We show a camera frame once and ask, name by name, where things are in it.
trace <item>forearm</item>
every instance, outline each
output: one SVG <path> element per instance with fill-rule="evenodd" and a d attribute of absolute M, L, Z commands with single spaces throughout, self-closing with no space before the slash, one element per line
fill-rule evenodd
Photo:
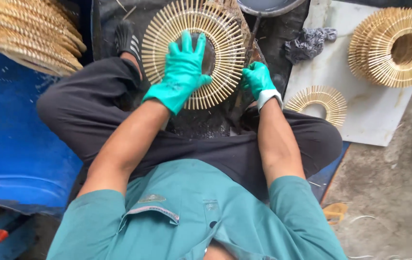
<path fill-rule="evenodd" d="M 299 146 L 275 98 L 261 108 L 258 142 L 268 187 L 282 176 L 305 179 Z"/>
<path fill-rule="evenodd" d="M 169 110 L 160 102 L 147 100 L 111 134 L 91 164 L 78 196 L 111 189 L 126 193 L 129 177 L 148 151 Z"/>

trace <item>circular center hole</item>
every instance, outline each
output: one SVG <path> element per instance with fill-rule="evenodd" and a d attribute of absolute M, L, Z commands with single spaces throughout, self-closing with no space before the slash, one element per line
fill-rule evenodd
<path fill-rule="evenodd" d="M 397 65 L 406 65 L 412 62 L 412 34 L 407 33 L 397 38 L 392 45 L 390 54 Z"/>
<path fill-rule="evenodd" d="M 198 42 L 198 37 L 200 34 L 197 32 L 190 34 L 192 37 L 193 50 L 196 50 L 196 43 Z M 175 43 L 179 46 L 179 50 L 182 51 L 182 37 L 177 39 Z M 214 51 L 214 46 L 211 41 L 206 37 L 205 54 L 203 56 L 203 63 L 201 65 L 202 74 L 211 75 L 214 70 L 214 63 L 216 62 L 216 52 Z"/>
<path fill-rule="evenodd" d="M 321 104 L 309 104 L 302 110 L 302 114 L 326 119 L 326 109 Z"/>

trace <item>white board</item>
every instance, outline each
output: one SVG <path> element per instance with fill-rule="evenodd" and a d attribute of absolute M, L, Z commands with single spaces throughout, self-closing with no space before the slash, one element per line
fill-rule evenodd
<path fill-rule="evenodd" d="M 339 1 L 312 0 L 304 28 L 333 27 L 338 30 L 338 38 L 334 43 L 326 42 L 322 53 L 313 60 L 293 66 L 284 102 L 312 85 L 334 87 L 348 103 L 346 121 L 338 128 L 342 139 L 387 146 L 411 98 L 412 86 L 372 85 L 357 79 L 348 65 L 353 30 L 376 10 L 378 8 Z"/>

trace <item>person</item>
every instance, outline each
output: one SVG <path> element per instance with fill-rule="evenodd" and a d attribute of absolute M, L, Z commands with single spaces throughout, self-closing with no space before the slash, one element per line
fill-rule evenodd
<path fill-rule="evenodd" d="M 116 29 L 118 57 L 39 98 L 40 118 L 90 164 L 47 259 L 346 259 L 305 179 L 340 155 L 340 135 L 322 119 L 282 112 L 264 64 L 243 69 L 257 134 L 195 140 L 160 131 L 211 82 L 201 74 L 204 34 L 195 50 L 189 32 L 181 38 L 182 51 L 168 45 L 162 82 L 133 112 L 115 103 L 142 79 L 141 39 L 128 21 Z"/>

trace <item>bamboo fiber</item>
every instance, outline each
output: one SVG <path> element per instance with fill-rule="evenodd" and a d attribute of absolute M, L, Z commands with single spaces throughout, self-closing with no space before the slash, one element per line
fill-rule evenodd
<path fill-rule="evenodd" d="M 181 32 L 204 33 L 214 47 L 212 83 L 201 86 L 186 102 L 186 109 L 207 109 L 235 91 L 244 64 L 244 40 L 235 18 L 204 0 L 177 0 L 161 9 L 148 26 L 142 44 L 142 61 L 151 84 L 164 76 L 168 44 Z"/>
<path fill-rule="evenodd" d="M 412 86 L 412 8 L 386 8 L 362 21 L 349 45 L 353 74 L 376 85 Z"/>
<path fill-rule="evenodd" d="M 341 127 L 346 118 L 347 103 L 341 92 L 329 86 L 311 86 L 295 94 L 285 108 L 301 113 L 310 104 L 321 104 L 326 110 L 325 120 Z"/>
<path fill-rule="evenodd" d="M 56 0 L 0 0 L 0 52 L 42 73 L 71 75 L 86 51 L 75 21 Z"/>

